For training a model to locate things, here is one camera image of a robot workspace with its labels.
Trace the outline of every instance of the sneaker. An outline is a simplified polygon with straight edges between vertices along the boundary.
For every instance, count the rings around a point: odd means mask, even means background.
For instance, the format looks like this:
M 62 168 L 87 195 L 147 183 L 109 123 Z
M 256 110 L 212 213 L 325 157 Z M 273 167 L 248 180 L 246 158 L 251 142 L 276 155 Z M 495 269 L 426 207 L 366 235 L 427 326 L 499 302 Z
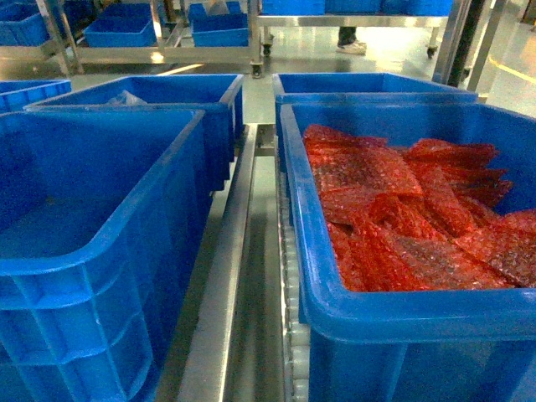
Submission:
M 367 53 L 367 44 L 364 42 L 354 42 L 344 46 L 337 46 L 339 53 L 363 55 Z

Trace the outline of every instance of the cart wheel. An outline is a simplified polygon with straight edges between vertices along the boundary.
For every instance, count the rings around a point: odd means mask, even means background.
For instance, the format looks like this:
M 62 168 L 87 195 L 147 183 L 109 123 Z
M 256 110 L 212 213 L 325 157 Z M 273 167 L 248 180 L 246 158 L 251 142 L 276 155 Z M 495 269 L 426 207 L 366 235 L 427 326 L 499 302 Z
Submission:
M 434 48 L 428 48 L 428 50 L 426 50 L 426 54 L 428 54 L 428 59 L 432 60 L 434 58 L 434 54 L 436 54 L 436 49 Z
M 471 69 L 463 69 L 463 73 L 461 73 L 461 82 L 465 81 L 469 75 L 471 75 Z
M 260 78 L 262 74 L 262 68 L 259 65 L 253 66 L 253 78 Z
M 264 46 L 264 51 L 262 52 L 264 54 L 264 56 L 266 57 L 270 57 L 270 54 L 271 54 L 271 44 L 265 44 L 263 45 Z

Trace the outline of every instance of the blue plastic crate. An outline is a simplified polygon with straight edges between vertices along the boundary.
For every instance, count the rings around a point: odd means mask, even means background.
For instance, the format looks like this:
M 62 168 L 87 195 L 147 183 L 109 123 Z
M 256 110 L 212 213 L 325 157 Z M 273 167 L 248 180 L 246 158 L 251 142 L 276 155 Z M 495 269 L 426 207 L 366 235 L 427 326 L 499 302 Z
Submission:
M 67 0 L 64 3 L 64 11 L 71 28 L 94 14 L 92 0 Z
M 0 116 L 5 400 L 152 401 L 210 208 L 203 116 Z
M 382 0 L 326 0 L 328 14 L 379 13 Z
M 0 81 L 0 113 L 70 92 L 69 80 Z
M 37 5 L 15 3 L 0 8 L 2 46 L 40 46 L 49 38 Z
M 242 133 L 243 75 L 177 75 L 168 77 L 132 76 L 58 96 L 30 106 L 27 110 L 103 111 L 132 106 L 107 106 L 106 103 L 127 90 L 147 102 L 134 109 L 189 109 L 207 111 L 206 152 L 212 190 L 224 188 L 229 178 L 229 162 L 235 157 L 235 138 Z
M 274 74 L 276 130 L 280 134 L 281 170 L 285 154 L 281 140 L 281 106 L 300 103 L 446 103 L 476 102 L 477 94 L 448 85 L 387 73 Z
M 452 0 L 409 0 L 407 13 L 443 17 L 451 12 L 452 3 Z
M 409 0 L 383 0 L 381 12 L 388 15 L 404 15 L 408 12 Z
M 409 146 L 491 142 L 512 192 L 499 213 L 536 207 L 536 120 L 478 104 L 286 105 L 281 110 L 300 267 L 311 325 L 311 402 L 534 399 L 536 290 L 357 293 L 343 287 L 302 136 L 322 124 Z
M 142 48 L 157 41 L 150 18 L 98 18 L 84 35 L 91 48 Z
M 324 15 L 326 0 L 262 0 L 264 15 Z
M 250 40 L 247 14 L 224 14 L 192 21 L 192 37 L 200 47 L 246 47 Z

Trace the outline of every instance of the metal frame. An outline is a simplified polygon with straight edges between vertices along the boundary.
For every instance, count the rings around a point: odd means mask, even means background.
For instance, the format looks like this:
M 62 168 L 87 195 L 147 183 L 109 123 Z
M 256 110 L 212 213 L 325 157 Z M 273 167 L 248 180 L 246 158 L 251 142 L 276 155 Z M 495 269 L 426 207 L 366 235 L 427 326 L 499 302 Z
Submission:
M 70 74 L 70 63 L 65 51 L 65 42 L 61 37 L 58 23 L 52 17 L 52 7 L 49 0 L 36 0 L 39 12 L 50 35 L 50 40 L 40 46 L 0 46 L 0 59 L 11 61 L 44 62 L 53 55 L 58 55 L 58 64 L 64 75 Z M 63 13 L 62 2 L 59 2 Z
M 512 30 L 512 21 L 505 18 L 508 7 L 512 5 L 511 0 L 497 0 L 494 2 L 491 13 L 487 13 L 487 25 L 482 36 L 482 43 L 467 84 L 467 89 L 476 92 L 481 102 L 485 102 L 489 96 L 497 76 L 497 64 L 502 63 L 508 43 L 515 32 Z
M 446 26 L 447 17 L 411 17 L 405 15 L 318 15 L 271 16 L 260 15 L 258 25 L 264 29 L 264 55 L 269 56 L 273 45 L 271 27 L 385 27 L 385 28 L 433 28 L 428 43 L 428 56 L 437 51 L 439 29 Z
M 223 402 L 232 392 L 234 341 L 240 330 L 242 265 L 247 260 L 257 125 L 247 126 L 204 288 L 198 324 L 177 400 Z
M 157 36 L 156 46 L 144 48 L 89 48 L 82 41 L 72 46 L 78 64 L 173 64 L 184 62 L 245 62 L 252 61 L 253 46 L 228 48 L 195 48 L 183 47 L 183 31 L 187 27 L 184 12 L 184 1 L 181 1 L 183 18 L 180 18 L 173 28 L 170 36 L 164 38 L 162 24 L 158 15 L 158 2 L 151 0 L 152 23 Z M 258 0 L 251 0 L 249 5 L 250 43 L 255 42 L 255 17 L 252 15 L 258 8 Z

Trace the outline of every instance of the gray floor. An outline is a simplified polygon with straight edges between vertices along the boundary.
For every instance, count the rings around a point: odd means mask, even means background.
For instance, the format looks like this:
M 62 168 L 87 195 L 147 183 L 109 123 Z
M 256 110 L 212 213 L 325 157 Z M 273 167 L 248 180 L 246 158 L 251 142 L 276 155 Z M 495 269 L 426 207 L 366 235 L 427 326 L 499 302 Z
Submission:
M 530 33 L 527 25 L 513 26 L 512 40 L 504 64 L 528 77 L 536 77 L 536 33 Z M 274 29 L 272 56 L 265 64 L 265 77 L 245 80 L 245 122 L 273 123 L 275 121 L 274 96 L 271 74 L 276 72 L 333 72 L 333 71 L 387 71 L 419 78 L 430 78 L 434 60 L 426 56 L 426 44 L 430 29 L 418 28 L 361 28 L 360 40 L 368 43 L 365 57 L 335 53 L 336 28 L 284 28 Z M 130 74 L 158 74 L 172 66 L 88 66 L 86 75 L 72 77 L 74 89 Z M 247 65 L 205 65 L 190 73 L 246 73 Z M 0 79 L 54 78 L 59 70 L 54 60 L 45 64 L 27 65 L 0 63 Z M 530 80 L 519 78 L 500 70 L 488 103 L 509 110 L 536 116 L 536 86 Z M 254 210 L 252 224 L 254 238 L 250 247 L 252 281 L 259 293 L 250 306 L 252 317 L 243 339 L 240 370 L 235 373 L 235 398 L 237 401 L 278 400 L 279 391 L 274 387 L 278 375 L 277 333 L 270 320 L 277 317 L 278 301 L 274 298 L 274 286 L 278 286 L 278 253 L 276 232 L 275 176 L 273 157 L 258 157 L 255 168 Z M 219 220 L 223 211 L 224 193 L 218 194 L 209 220 L 204 251 L 199 257 L 197 283 L 190 290 L 193 299 L 199 299 L 203 280 L 210 265 L 211 250 L 217 243 Z M 182 320 L 179 327 L 194 323 Z M 178 389 L 178 376 L 188 351 L 189 338 L 180 338 L 173 348 L 168 362 L 167 377 L 163 379 L 159 402 L 171 401 Z

